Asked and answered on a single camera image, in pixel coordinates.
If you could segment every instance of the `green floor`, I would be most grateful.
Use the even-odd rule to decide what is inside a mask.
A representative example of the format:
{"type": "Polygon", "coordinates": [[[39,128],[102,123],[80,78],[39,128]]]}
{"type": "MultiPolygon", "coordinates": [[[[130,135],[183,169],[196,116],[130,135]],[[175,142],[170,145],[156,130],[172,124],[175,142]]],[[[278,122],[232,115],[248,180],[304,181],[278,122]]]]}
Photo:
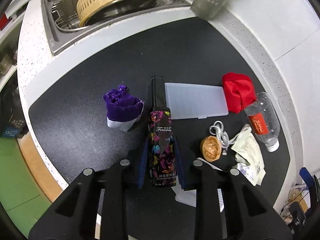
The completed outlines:
{"type": "Polygon", "coordinates": [[[15,139],[0,138],[0,202],[26,237],[51,204],[28,170],[15,139]]]}

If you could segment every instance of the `walnut shell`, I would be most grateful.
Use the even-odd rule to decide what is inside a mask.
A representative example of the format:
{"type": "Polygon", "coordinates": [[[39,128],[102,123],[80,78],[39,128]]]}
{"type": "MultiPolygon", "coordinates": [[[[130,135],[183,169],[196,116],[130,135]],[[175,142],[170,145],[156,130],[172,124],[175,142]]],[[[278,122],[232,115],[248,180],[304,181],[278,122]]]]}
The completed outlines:
{"type": "Polygon", "coordinates": [[[213,162],[221,156],[221,143],[215,136],[208,136],[201,141],[200,150],[208,162],[213,162]]]}

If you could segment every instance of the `kitchen sink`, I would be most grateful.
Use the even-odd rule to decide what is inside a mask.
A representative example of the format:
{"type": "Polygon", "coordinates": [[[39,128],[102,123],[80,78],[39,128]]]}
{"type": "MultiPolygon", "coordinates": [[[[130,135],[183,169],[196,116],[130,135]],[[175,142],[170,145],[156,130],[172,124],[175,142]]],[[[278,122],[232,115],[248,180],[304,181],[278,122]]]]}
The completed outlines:
{"type": "Polygon", "coordinates": [[[117,21],[165,8],[190,6],[186,0],[176,0],[175,2],[155,0],[151,8],[147,7],[127,14],[115,14],[116,16],[104,21],[79,27],[80,21],[76,11],[77,2],[78,0],[41,0],[44,28],[53,55],[60,53],[84,36],[117,21]]]}

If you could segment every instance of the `black tabletop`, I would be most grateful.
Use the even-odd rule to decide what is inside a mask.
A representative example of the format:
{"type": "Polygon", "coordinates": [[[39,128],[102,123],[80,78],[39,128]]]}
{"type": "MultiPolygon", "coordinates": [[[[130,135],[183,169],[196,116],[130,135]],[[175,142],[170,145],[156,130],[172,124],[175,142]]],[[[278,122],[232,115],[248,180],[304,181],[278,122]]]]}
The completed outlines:
{"type": "MultiPolygon", "coordinates": [[[[161,25],[128,37],[88,58],[50,87],[31,107],[29,116],[44,152],[70,183],[83,169],[102,170],[125,158],[147,135],[151,107],[151,76],[166,82],[221,86],[228,72],[248,75],[256,92],[264,91],[257,77],[233,46],[210,24],[198,18],[161,25]],[[145,101],[142,118],[128,131],[106,124],[103,94],[125,84],[145,101]]],[[[248,123],[245,113],[206,119],[173,120],[180,150],[200,156],[200,141],[221,120],[230,138],[248,123]]],[[[266,176],[257,188],[271,205],[284,181],[289,152],[281,130],[280,147],[273,153],[260,144],[266,176]]],[[[228,150],[213,164],[223,170],[235,164],[228,150]]],[[[170,188],[127,192],[128,233],[139,240],[193,239],[195,208],[178,203],[170,188]]]]}

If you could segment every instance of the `silver screw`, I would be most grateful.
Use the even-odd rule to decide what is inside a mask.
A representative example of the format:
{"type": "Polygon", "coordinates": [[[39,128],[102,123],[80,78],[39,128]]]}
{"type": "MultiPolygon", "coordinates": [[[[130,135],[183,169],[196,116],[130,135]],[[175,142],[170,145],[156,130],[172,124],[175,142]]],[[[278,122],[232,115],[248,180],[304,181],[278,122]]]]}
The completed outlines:
{"type": "Polygon", "coordinates": [[[120,161],[120,165],[121,166],[128,166],[129,164],[130,164],[130,161],[127,160],[127,159],[124,159],[124,160],[120,161]]]}
{"type": "Polygon", "coordinates": [[[200,167],[202,165],[202,161],[201,160],[194,160],[193,161],[193,165],[197,166],[197,167],[200,167]]]}
{"type": "Polygon", "coordinates": [[[84,169],[83,174],[84,174],[84,175],[86,175],[86,176],[88,176],[88,175],[91,175],[91,174],[92,174],[92,172],[93,172],[93,170],[92,170],[92,169],[90,169],[90,168],[86,168],[86,169],[84,169]]]}
{"type": "Polygon", "coordinates": [[[233,168],[233,169],[230,170],[230,173],[231,173],[233,176],[238,176],[240,172],[239,172],[238,169],[233,168]]]}

